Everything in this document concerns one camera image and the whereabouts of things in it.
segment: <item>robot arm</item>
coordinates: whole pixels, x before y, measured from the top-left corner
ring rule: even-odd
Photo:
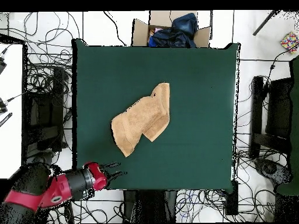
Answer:
[[[54,207],[71,198],[80,200],[91,188],[96,191],[106,188],[112,179],[125,173],[109,174],[105,167],[118,165],[90,162],[82,169],[53,177],[47,165],[34,164],[27,168],[2,203],[0,224],[33,223],[39,208]]]

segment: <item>tan towel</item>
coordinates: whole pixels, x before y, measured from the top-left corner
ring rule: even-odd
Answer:
[[[128,157],[144,134],[154,141],[169,123],[169,83],[160,83],[151,96],[141,98],[111,122],[116,145]]]

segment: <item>black electronic device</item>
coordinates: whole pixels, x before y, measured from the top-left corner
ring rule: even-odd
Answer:
[[[0,115],[7,112],[5,102],[0,98]]]
[[[288,168],[268,159],[255,159],[256,171],[263,177],[269,179],[275,188],[279,184],[289,183],[291,173]]]
[[[230,194],[225,195],[225,214],[226,215],[238,215],[238,203],[239,203],[239,182],[232,180],[233,191]]]
[[[0,57],[0,74],[4,71],[6,67],[6,63],[4,62],[4,59]]]

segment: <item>black border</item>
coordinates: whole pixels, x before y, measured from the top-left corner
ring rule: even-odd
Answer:
[[[28,72],[28,46],[24,40],[7,36],[5,34],[0,34],[0,43],[3,44],[21,44],[22,47],[22,93],[27,90],[27,72]],[[25,97],[22,96],[22,140],[21,140],[21,165],[26,164],[26,154],[27,154],[27,143],[25,138],[25,118],[26,118],[26,109],[25,109]]]

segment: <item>power strip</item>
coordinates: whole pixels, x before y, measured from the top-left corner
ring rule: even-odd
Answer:
[[[9,118],[12,116],[12,113],[9,113],[1,122],[0,127],[4,125],[5,122],[9,120]]]

